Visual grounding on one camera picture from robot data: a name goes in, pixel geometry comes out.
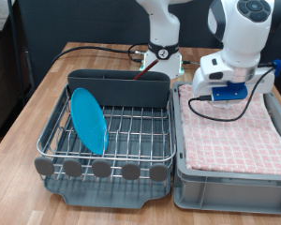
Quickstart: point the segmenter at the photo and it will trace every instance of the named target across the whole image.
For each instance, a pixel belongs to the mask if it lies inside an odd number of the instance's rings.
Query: white device
[[[260,52],[271,30],[281,24],[281,0],[214,0],[209,9],[210,31],[224,48],[200,59],[193,90],[211,95],[212,105],[228,108],[246,98],[270,67],[258,67]],[[274,86],[275,70],[258,85],[256,94]]]
[[[180,22],[169,13],[169,5],[190,1],[192,0],[137,0],[150,18],[149,51],[144,56],[142,69],[158,58],[158,64],[150,71],[165,73],[171,79],[184,74],[182,56],[179,53]]]

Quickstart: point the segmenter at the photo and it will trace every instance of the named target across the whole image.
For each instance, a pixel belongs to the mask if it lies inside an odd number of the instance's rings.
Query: gray plastic tray
[[[281,214],[281,175],[188,170],[181,125],[179,86],[173,85],[173,107],[176,127],[176,165],[174,200],[181,208]],[[264,96],[273,123],[281,135],[281,106],[274,93]]]

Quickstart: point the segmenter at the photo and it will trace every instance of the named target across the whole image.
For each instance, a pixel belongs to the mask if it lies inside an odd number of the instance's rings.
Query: black cable
[[[138,45],[148,45],[148,43],[140,43],[140,44],[131,45],[131,47],[128,49],[128,56],[129,56],[129,58],[130,58],[133,62],[141,63],[141,59],[134,59],[134,58],[132,58],[132,56],[131,56],[131,54],[133,53],[133,52],[131,51],[131,49],[133,49],[135,46],[138,46]]]
[[[73,49],[69,49],[66,50],[64,52],[61,52],[59,54],[56,55],[56,57],[53,59],[52,64],[55,63],[55,61],[63,56],[64,54],[76,51],[76,50],[83,50],[83,49],[95,49],[95,50],[102,50],[102,51],[108,51],[108,52],[113,52],[113,53],[129,53],[129,51],[123,51],[123,50],[114,50],[114,49],[108,49],[108,48],[103,48],[103,47],[96,47],[96,46],[80,46],[80,47],[76,47]]]
[[[247,103],[246,103],[246,105],[245,105],[245,107],[244,107],[243,112],[242,112],[239,116],[237,116],[236,118],[234,118],[234,119],[217,119],[217,118],[209,117],[209,116],[207,116],[207,115],[203,115],[203,114],[201,114],[201,113],[195,111],[195,110],[192,108],[192,106],[191,106],[191,104],[190,104],[192,101],[194,101],[194,100],[211,100],[211,96],[204,96],[204,97],[195,97],[195,98],[191,98],[191,99],[188,101],[188,107],[189,107],[189,109],[190,109],[194,114],[196,114],[196,115],[198,115],[198,116],[200,116],[200,117],[203,117],[203,118],[205,118],[205,119],[214,120],[214,121],[217,121],[217,122],[233,122],[233,121],[239,120],[240,118],[243,117],[243,115],[245,114],[247,108],[249,107],[249,104],[250,104],[250,102],[251,102],[251,100],[252,100],[252,97],[253,97],[253,95],[254,95],[254,93],[255,93],[255,91],[256,91],[256,88],[258,87],[259,83],[262,81],[262,79],[263,79],[266,75],[268,75],[268,74],[269,74],[270,72],[272,72],[273,70],[274,70],[274,67],[272,67],[271,69],[269,69],[266,73],[264,73],[264,74],[259,78],[259,80],[257,81],[257,83],[255,84],[255,86],[254,86],[254,88],[253,88],[253,90],[252,90],[251,96],[250,96],[249,100],[247,101]]]
[[[24,93],[23,84],[22,84],[21,61],[20,61],[20,54],[19,54],[19,47],[18,47],[16,24],[15,24],[15,18],[14,18],[14,15],[13,15],[13,8],[12,8],[11,0],[7,0],[7,4],[8,4],[8,11],[9,11],[9,17],[10,17],[10,22],[11,22],[13,43],[14,43],[14,48],[15,48],[15,53],[16,53],[18,75],[19,75],[19,80],[20,80],[20,91],[21,91],[21,95],[22,95],[22,106],[24,107],[25,104],[26,104],[26,99],[25,99],[25,93]]]
[[[183,64],[184,64],[184,65],[186,65],[186,64],[200,65],[200,63],[195,63],[195,62],[192,62],[192,61],[183,61]]]

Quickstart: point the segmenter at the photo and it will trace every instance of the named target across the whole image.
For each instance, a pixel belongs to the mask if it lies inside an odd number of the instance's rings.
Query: pink checkered towel
[[[188,108],[194,97],[191,85],[179,89],[186,167],[235,173],[281,174],[281,137],[265,108],[262,95],[255,95],[243,118],[224,123],[203,119]],[[193,101],[199,113],[230,119],[244,109],[247,99],[230,109]]]

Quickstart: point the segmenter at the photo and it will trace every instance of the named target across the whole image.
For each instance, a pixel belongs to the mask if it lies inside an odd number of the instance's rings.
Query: blue plate
[[[93,153],[102,155],[107,126],[99,104],[93,95],[83,88],[74,91],[71,101],[71,115],[81,141]],[[105,149],[108,144],[107,132]]]

